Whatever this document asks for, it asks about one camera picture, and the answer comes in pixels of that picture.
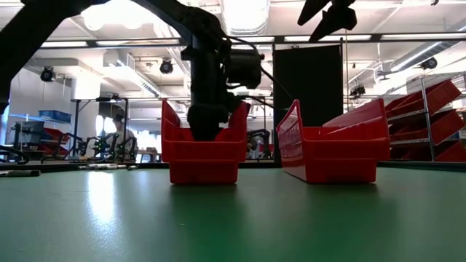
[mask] black partition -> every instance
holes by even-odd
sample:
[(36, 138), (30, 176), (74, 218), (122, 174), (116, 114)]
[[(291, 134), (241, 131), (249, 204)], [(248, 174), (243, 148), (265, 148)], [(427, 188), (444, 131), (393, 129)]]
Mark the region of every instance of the black partition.
[[(318, 127), (343, 114), (341, 46), (295, 48), (274, 51), (274, 76), (299, 99), (305, 127)], [(274, 84), (274, 128), (282, 121), (292, 100)], [(280, 150), (275, 135), (275, 161)]]

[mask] fluorescent light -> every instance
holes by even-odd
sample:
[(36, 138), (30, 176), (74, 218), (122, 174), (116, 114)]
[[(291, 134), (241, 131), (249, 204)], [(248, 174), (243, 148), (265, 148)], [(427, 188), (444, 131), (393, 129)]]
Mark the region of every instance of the fluorescent light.
[(42, 44), (44, 47), (87, 47), (85, 41), (47, 41)]
[[(272, 46), (257, 46), (256, 47), (257, 50), (263, 50), (263, 51), (272, 51)], [(236, 44), (232, 47), (232, 49), (245, 49), (245, 50), (249, 50), (249, 49), (253, 49), (252, 46), (249, 46), (247, 44)]]
[[(309, 41), (310, 37), (311, 36), (285, 36), (285, 41), (307, 42)], [(347, 38), (348, 41), (367, 41), (371, 39), (371, 35), (348, 35), (347, 37), (345, 35), (330, 35), (330, 36), (324, 36), (319, 41), (340, 41), (340, 38), (343, 38), (343, 40)]]
[(113, 41), (113, 40), (110, 40), (110, 41), (97, 41), (97, 44), (100, 45), (100, 46), (114, 46), (114, 45), (123, 45), (123, 44), (126, 44), (128, 43), (128, 41)]
[(0, 2), (0, 7), (24, 7), (24, 4), (19, 1)]
[(382, 40), (454, 39), (454, 38), (465, 38), (465, 37), (466, 37), (466, 33), (414, 33), (414, 34), (383, 35)]
[(161, 118), (160, 117), (154, 117), (154, 118), (146, 118), (146, 119), (129, 119), (131, 121), (156, 121), (156, 120), (160, 120)]
[(348, 41), (367, 41), (371, 38), (371, 35), (330, 35), (330, 36), (324, 36), (321, 40), (319, 41), (340, 41), (341, 38), (343, 38), (343, 41), (346, 39)]
[(285, 41), (309, 41), (311, 36), (285, 36)]
[[(258, 43), (258, 42), (272, 42), (274, 41), (273, 36), (252, 36), (252, 37), (239, 37), (239, 39), (248, 41), (250, 43)], [(239, 41), (232, 39), (233, 43), (239, 43)]]
[(398, 70), (400, 70), (400, 68), (406, 66), (409, 62), (411, 62), (412, 60), (418, 58), (420, 55), (422, 55), (422, 54), (424, 54), (425, 52), (431, 50), (432, 48), (437, 47), (439, 44), (440, 44), (440, 42), (434, 43), (433, 45), (431, 45), (431, 46), (429, 46), (428, 48), (422, 50), (421, 52), (418, 52), (417, 54), (415, 54), (415, 55), (411, 56), (410, 58), (404, 60), (404, 62), (400, 63), (399, 65), (397, 65), (397, 66), (395, 66), (395, 67), (393, 67), (393, 68), (391, 68), (390, 70), (391, 70), (391, 71), (398, 71)]
[(134, 39), (134, 40), (104, 40), (97, 41), (97, 45), (102, 47), (111, 47), (111, 46), (135, 46), (135, 45), (177, 45), (180, 44), (178, 39)]

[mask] ceiling light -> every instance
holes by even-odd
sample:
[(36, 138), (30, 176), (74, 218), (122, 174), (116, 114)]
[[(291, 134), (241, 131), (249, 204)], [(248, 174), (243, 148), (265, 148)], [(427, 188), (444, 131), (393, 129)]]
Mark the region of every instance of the ceiling light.
[[(273, 36), (253, 36), (253, 37), (239, 37), (244, 41), (248, 41), (250, 43), (259, 43), (259, 42), (272, 42), (274, 41)], [(233, 43), (239, 43), (237, 40), (232, 40)]]
[(105, 41), (97, 41), (97, 45), (102, 47), (112, 47), (112, 46), (150, 46), (150, 45), (159, 45), (159, 46), (167, 46), (167, 45), (179, 45), (180, 41), (178, 39), (141, 39), (141, 40), (126, 40), (126, 41), (119, 41), (119, 40), (105, 40)]
[(330, 36), (324, 36), (321, 40), (319, 41), (340, 41), (340, 39), (343, 39), (343, 41), (368, 41), (372, 36), (371, 35), (330, 35)]
[(85, 41), (47, 41), (42, 44), (41, 48), (48, 47), (86, 47)]
[(285, 36), (285, 41), (303, 41), (308, 42), (311, 36)]
[(413, 33), (413, 34), (387, 34), (381, 40), (415, 40), (415, 39), (458, 39), (465, 38), (466, 33)]
[(255, 32), (269, 18), (269, 0), (222, 0), (226, 27), (229, 32)]
[(24, 7), (24, 4), (19, 1), (0, 2), (0, 7)]
[(97, 41), (97, 45), (100, 45), (103, 47), (123, 45), (126, 43), (128, 43), (128, 41)]
[(412, 60), (418, 58), (420, 55), (424, 54), (425, 52), (431, 50), (432, 48), (434, 47), (437, 47), (438, 45), (440, 44), (440, 42), (436, 42), (434, 43), (433, 45), (429, 46), (428, 48), (418, 52), (417, 54), (411, 56), (410, 58), (404, 60), (402, 63), (398, 64), (397, 66), (394, 66), (393, 68), (391, 68), (390, 70), (391, 71), (398, 71), (400, 70), (400, 68), (404, 67), (405, 65), (407, 65), (409, 62), (411, 62)]
[[(247, 44), (236, 44), (232, 46), (232, 49), (243, 49), (243, 50), (249, 50), (253, 49), (252, 46), (249, 46)], [(272, 51), (272, 46), (266, 45), (266, 46), (256, 46), (257, 50), (261, 51)]]
[(112, 0), (94, 5), (81, 13), (84, 24), (92, 31), (105, 24), (120, 24), (128, 29), (140, 28), (144, 23), (153, 23), (156, 17), (147, 9), (130, 0)]
[[(308, 42), (309, 38), (311, 36), (285, 36), (285, 41), (290, 41), (290, 42)], [(324, 36), (321, 40), (319, 41), (340, 41), (341, 38), (343, 38), (343, 41), (347, 39), (348, 41), (368, 41), (371, 39), (371, 35), (330, 35), (330, 36)]]

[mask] desk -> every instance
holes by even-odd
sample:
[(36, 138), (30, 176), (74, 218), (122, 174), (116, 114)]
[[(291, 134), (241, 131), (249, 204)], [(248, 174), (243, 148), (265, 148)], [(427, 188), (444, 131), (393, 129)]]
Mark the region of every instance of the desk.
[(280, 169), (236, 186), (168, 170), (0, 179), (0, 261), (466, 261), (466, 174), (379, 168), (312, 186)]

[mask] cable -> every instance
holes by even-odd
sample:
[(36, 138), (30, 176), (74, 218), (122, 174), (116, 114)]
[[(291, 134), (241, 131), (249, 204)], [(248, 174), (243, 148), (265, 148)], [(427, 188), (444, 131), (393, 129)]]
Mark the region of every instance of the cable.
[(6, 147), (6, 146), (0, 146), (0, 150), (10, 152), (10, 153), (13, 153), (13, 154), (17, 154), (18, 156), (21, 156), (22, 158), (24, 158), (23, 161), (19, 161), (17, 164), (28, 164), (29, 163), (29, 160), (30, 160), (29, 156), (27, 154), (24, 154), (23, 152), (17, 150), (17, 149)]
[[(252, 43), (250, 43), (250, 42), (248, 42), (248, 41), (246, 41), (246, 40), (244, 40), (244, 39), (238, 38), (238, 37), (236, 37), (236, 36), (227, 36), (227, 37), (228, 37), (229, 39), (236, 40), (236, 41), (238, 41), (238, 42), (240, 42), (240, 43), (247, 44), (248, 46), (252, 47), (255, 51), (258, 52), (257, 47), (256, 47), (254, 44), (252, 44)], [(291, 95), (290, 95), (290, 93), (287, 91), (287, 89), (286, 89), (281, 83), (279, 83), (271, 74), (269, 74), (269, 72), (267, 72), (267, 71), (262, 67), (262, 65), (261, 65), (261, 71), (262, 71), (262, 73), (264, 73), (268, 78), (270, 78), (270, 80), (272, 80), (272, 82), (274, 82), (274, 84), (276, 84), (278, 87), (280, 87), (280, 88), (285, 92), (285, 94), (290, 98), (291, 102), (293, 102), (293, 98), (291, 97)]]
[(261, 103), (262, 105), (269, 106), (270, 108), (274, 109), (273, 105), (271, 105), (269, 103), (266, 103), (262, 99), (259, 99), (259, 98), (255, 97), (255, 96), (252, 96), (252, 95), (238, 95), (237, 98), (239, 98), (241, 100), (243, 100), (245, 98), (250, 98), (252, 100), (255, 100), (255, 101)]

